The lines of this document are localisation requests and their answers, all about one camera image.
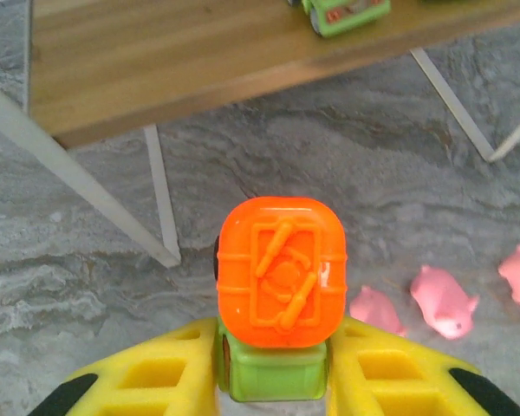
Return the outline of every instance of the green toy car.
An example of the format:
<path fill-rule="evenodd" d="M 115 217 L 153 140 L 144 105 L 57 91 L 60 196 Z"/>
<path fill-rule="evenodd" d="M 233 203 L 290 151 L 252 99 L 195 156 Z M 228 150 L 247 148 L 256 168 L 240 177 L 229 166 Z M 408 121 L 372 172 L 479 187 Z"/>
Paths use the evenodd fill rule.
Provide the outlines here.
<path fill-rule="evenodd" d="M 296 7 L 302 4 L 310 16 L 314 32 L 331 37 L 357 28 L 391 11 L 391 0 L 287 0 Z"/>

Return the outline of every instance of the wooden table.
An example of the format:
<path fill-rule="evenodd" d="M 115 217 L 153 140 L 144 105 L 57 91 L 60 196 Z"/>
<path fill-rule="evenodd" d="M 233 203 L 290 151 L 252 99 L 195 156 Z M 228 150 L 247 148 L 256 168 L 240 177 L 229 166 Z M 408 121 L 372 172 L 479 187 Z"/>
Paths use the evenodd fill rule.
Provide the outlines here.
<path fill-rule="evenodd" d="M 30 116 L 65 147 L 520 21 L 520 0 L 393 0 L 323 40 L 286 0 L 34 0 Z"/>

